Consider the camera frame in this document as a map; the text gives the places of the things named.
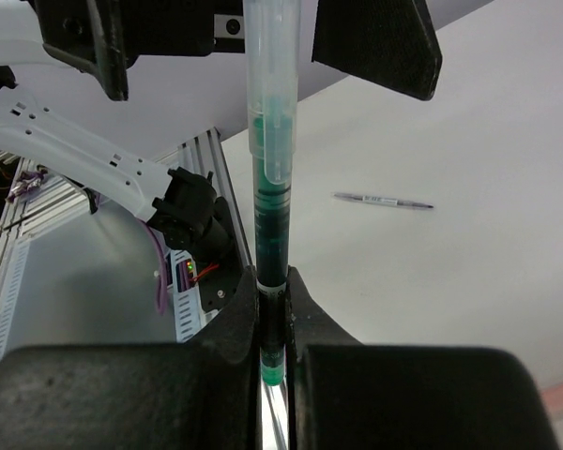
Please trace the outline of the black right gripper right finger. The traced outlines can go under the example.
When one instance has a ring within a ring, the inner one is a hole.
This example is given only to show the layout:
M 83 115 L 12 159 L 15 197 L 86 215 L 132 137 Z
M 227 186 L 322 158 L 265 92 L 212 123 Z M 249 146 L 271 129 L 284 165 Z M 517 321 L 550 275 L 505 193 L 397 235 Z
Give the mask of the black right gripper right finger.
M 366 345 L 288 274 L 293 449 L 556 449 L 537 387 L 511 353 Z

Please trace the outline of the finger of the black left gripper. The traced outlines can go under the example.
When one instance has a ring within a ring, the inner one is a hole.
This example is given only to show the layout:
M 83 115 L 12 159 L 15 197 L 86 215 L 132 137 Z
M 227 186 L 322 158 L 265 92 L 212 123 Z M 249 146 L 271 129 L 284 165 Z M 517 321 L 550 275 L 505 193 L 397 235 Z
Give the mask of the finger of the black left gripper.
M 429 101 L 443 56 L 424 1 L 327 0 L 317 5 L 312 61 Z

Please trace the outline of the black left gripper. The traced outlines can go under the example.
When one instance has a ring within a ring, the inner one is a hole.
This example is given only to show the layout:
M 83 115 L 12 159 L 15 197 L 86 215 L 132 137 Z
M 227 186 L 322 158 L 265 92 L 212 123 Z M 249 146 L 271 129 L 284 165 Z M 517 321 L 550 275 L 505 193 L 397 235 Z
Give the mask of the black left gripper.
M 45 52 L 93 76 L 112 101 L 129 99 L 127 55 L 244 52 L 241 1 L 47 0 L 32 9 Z

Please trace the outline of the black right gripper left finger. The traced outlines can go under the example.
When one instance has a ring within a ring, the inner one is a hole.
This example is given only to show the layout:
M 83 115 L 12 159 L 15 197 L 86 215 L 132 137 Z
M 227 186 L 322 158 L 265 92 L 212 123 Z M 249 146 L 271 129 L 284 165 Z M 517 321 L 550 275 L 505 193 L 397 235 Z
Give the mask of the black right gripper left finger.
M 0 362 L 0 449 L 258 449 L 255 274 L 184 343 L 36 346 Z

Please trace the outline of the clear pen cap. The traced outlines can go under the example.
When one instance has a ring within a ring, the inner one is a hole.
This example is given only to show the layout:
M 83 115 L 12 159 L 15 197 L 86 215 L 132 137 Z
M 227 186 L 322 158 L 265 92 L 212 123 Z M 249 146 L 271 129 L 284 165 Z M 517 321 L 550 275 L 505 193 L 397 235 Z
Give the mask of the clear pen cap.
M 245 1 L 249 148 L 272 185 L 289 182 L 296 150 L 298 1 Z

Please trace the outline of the green gel pen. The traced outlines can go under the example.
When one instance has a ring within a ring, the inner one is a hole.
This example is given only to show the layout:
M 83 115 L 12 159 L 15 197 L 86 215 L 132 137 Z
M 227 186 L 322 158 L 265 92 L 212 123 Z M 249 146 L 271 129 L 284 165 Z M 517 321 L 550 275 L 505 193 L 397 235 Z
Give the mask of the green gel pen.
M 293 142 L 294 118 L 278 96 L 265 98 L 263 110 L 251 119 L 255 257 L 259 300 L 261 376 L 270 386 L 285 375 L 285 292 L 291 177 L 290 160 L 274 161 L 281 150 L 285 157 Z

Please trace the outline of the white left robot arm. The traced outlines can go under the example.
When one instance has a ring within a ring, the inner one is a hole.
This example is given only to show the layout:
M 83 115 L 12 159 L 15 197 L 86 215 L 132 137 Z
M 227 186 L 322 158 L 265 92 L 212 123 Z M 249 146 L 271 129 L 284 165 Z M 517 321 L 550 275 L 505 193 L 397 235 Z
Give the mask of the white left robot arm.
M 129 94 L 124 40 L 174 34 L 184 13 L 127 13 L 118 1 L 31 5 L 46 52 L 98 79 L 110 99 Z M 288 217 L 296 148 L 300 4 L 247 1 L 242 7 L 248 61 L 248 117 L 254 207 L 279 229 Z M 323 1 L 313 59 L 403 95 L 434 95 L 442 54 L 423 1 Z M 37 103 L 0 66 L 0 150 L 30 158 L 92 188 L 162 233 L 169 248 L 209 260 L 232 236 L 218 216 L 210 180 L 138 158 Z

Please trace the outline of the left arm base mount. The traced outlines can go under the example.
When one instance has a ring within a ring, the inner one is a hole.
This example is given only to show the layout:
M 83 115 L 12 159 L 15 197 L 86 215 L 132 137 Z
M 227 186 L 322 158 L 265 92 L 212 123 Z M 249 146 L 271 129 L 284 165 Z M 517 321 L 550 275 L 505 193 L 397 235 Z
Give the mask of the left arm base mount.
M 153 201 L 156 214 L 148 225 L 161 232 L 172 250 L 185 250 L 194 268 L 174 269 L 176 287 L 196 288 L 203 312 L 223 309 L 236 293 L 245 263 L 236 233 L 232 203 L 217 193 L 213 173 L 207 176 L 170 169 L 171 183 Z

